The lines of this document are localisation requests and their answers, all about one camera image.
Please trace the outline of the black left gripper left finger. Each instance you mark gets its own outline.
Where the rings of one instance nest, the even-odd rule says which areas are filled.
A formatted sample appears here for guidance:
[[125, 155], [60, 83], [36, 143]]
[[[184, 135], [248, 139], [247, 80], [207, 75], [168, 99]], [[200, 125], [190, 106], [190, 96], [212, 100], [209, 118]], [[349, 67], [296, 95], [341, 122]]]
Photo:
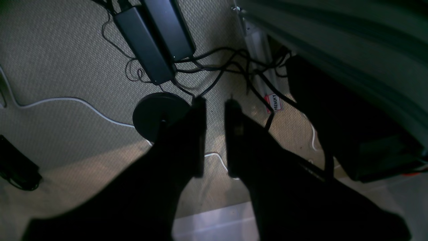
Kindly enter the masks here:
[[80, 206], [29, 222], [23, 241], [171, 241], [180, 195], [202, 177], [206, 101], [194, 99], [154, 145]]

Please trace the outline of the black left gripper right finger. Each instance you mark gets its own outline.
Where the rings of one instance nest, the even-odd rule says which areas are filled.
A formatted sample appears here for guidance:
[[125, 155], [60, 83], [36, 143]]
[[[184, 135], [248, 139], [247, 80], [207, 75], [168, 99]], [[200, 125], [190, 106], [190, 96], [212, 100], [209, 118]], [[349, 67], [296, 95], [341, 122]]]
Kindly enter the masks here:
[[284, 149], [225, 104], [228, 170], [249, 191], [261, 241], [409, 241], [405, 220]]

